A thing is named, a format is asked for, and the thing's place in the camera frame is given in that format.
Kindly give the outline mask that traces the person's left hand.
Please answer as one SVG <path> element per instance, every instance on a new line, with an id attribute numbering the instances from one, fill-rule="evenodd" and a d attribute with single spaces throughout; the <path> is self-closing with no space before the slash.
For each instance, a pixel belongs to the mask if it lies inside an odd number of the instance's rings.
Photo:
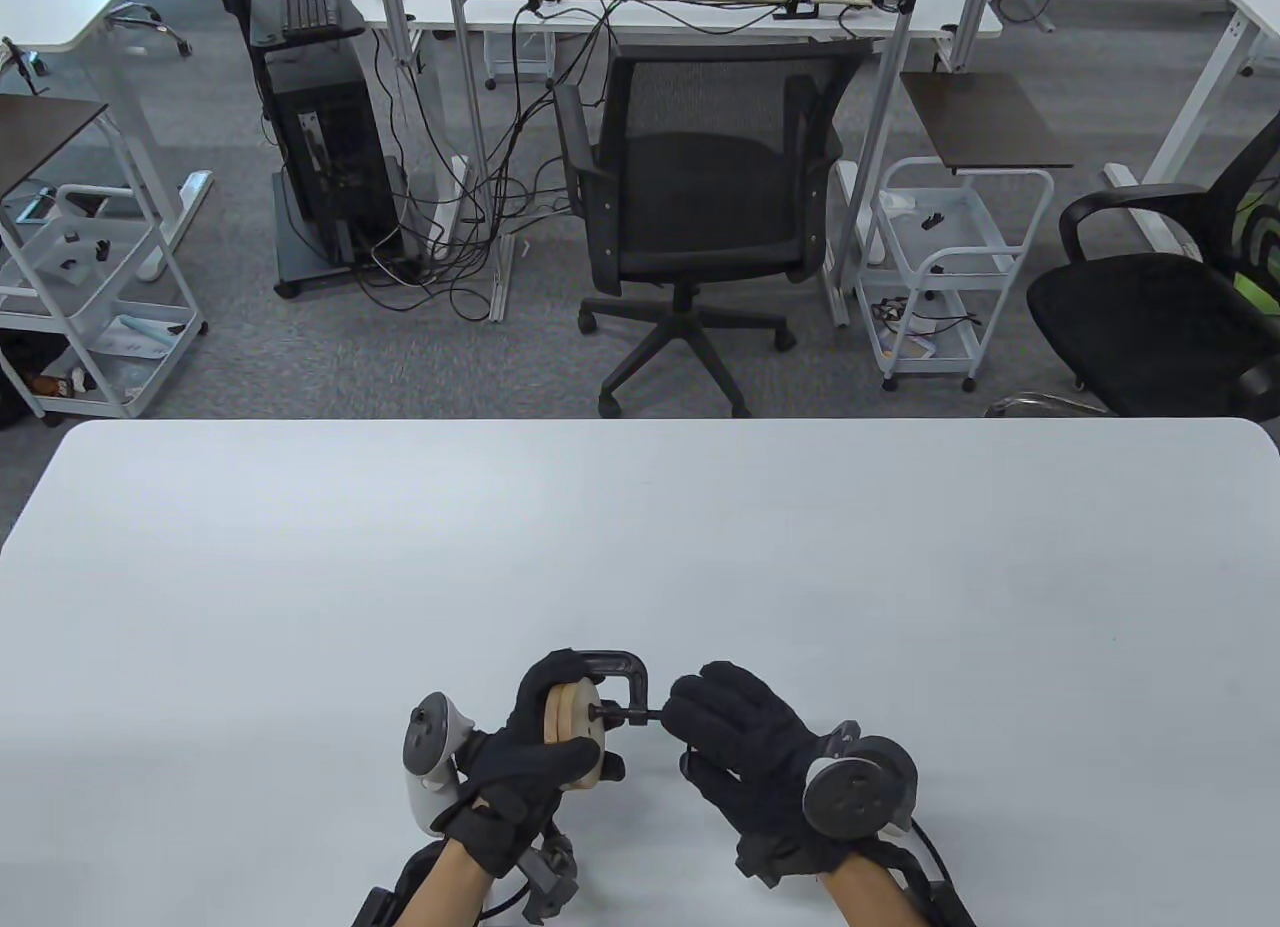
<path id="1" fill-rule="evenodd" d="M 591 738 L 544 741 L 544 712 L 553 686 L 589 677 L 582 653 L 553 650 L 524 676 L 503 729 L 485 734 L 462 767 L 458 800 L 431 822 L 431 831 L 458 842 L 500 880 L 554 818 L 562 789 L 593 768 L 605 782 L 625 778 L 623 759 Z"/>

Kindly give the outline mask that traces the person's right hand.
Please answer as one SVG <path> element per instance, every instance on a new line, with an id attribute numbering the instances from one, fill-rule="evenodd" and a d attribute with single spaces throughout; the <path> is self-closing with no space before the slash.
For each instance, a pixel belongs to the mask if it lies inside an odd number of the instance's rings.
<path id="1" fill-rule="evenodd" d="M 685 744 L 682 776 L 739 834 L 737 867 L 774 887 L 790 875 L 829 875 L 856 853 L 817 831 L 803 810 L 819 736 L 755 673 L 728 661 L 678 677 L 660 722 Z"/>

